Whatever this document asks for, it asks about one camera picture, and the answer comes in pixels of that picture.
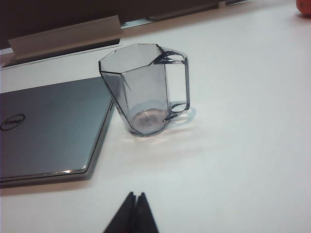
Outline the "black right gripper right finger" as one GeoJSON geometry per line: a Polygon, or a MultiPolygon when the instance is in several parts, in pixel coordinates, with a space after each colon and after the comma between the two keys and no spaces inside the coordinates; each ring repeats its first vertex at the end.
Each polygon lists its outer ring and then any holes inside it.
{"type": "Polygon", "coordinates": [[[136,204],[136,232],[159,233],[145,193],[141,193],[136,204]]]}

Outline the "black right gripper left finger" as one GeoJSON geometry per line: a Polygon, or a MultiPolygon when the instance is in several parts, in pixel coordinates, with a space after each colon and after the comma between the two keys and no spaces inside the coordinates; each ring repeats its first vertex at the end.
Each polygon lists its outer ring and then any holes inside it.
{"type": "Polygon", "coordinates": [[[104,233],[133,233],[136,196],[130,192],[115,213],[104,233]]]}

